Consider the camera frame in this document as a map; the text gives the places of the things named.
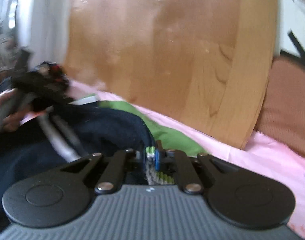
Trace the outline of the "navy green striped sweater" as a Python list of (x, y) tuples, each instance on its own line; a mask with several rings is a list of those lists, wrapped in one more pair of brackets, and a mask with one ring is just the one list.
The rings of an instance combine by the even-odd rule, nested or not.
[(161, 126), (131, 105), (104, 101), (66, 105), (35, 117), (14, 132), (0, 132), (0, 231), (9, 221), (2, 197), (14, 183), (95, 152), (166, 148), (196, 156), (204, 149), (180, 131)]

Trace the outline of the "wooden headboard panel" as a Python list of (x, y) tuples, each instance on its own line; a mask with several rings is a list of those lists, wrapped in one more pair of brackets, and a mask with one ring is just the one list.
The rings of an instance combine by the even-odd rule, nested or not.
[(244, 148), (275, 48), (277, 0), (73, 0), (65, 70)]

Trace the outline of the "black red patterned garment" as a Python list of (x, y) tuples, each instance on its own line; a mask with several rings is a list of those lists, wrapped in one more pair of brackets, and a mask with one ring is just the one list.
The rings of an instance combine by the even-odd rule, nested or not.
[(73, 101), (66, 95), (70, 86), (69, 79), (55, 62), (44, 61), (33, 70), (13, 77), (11, 84), (24, 94), (33, 96), (28, 104), (34, 112)]

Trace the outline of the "pink floral bed sheet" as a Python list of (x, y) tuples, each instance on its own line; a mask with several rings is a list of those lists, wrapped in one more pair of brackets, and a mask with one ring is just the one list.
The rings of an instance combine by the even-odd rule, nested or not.
[(257, 172), (287, 185), (294, 193), (296, 206), (289, 227), (305, 239), (305, 158), (284, 144), (253, 132), (244, 150), (216, 139), (152, 110), (132, 105), (123, 98), (71, 81), (67, 94), (78, 100), (95, 96), (102, 107), (120, 109), (141, 117), (153, 137), (164, 148), (177, 148), (195, 157), (205, 152), (229, 163)]

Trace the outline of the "black tape cross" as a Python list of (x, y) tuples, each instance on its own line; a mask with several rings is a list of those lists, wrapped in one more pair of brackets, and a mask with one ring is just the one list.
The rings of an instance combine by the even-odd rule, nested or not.
[(280, 51), (280, 55), (288, 57), (289, 59), (294, 60), (296, 63), (299, 63), (299, 64), (305, 66), (305, 50), (304, 50), (304, 48), (302, 47), (302, 45), (300, 44), (297, 37), (294, 35), (294, 33), (292, 31), (288, 32), (288, 37), (291, 40), (291, 42), (293, 43), (296, 51), (299, 53), (299, 56), (295, 56), (295, 55), (293, 55), (289, 52), (286, 52), (284, 50)]

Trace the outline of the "brown cushion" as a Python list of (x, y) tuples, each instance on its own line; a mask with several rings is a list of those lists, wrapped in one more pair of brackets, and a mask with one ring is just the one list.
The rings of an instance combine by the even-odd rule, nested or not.
[(305, 67), (286, 57), (274, 59), (255, 130), (305, 157)]

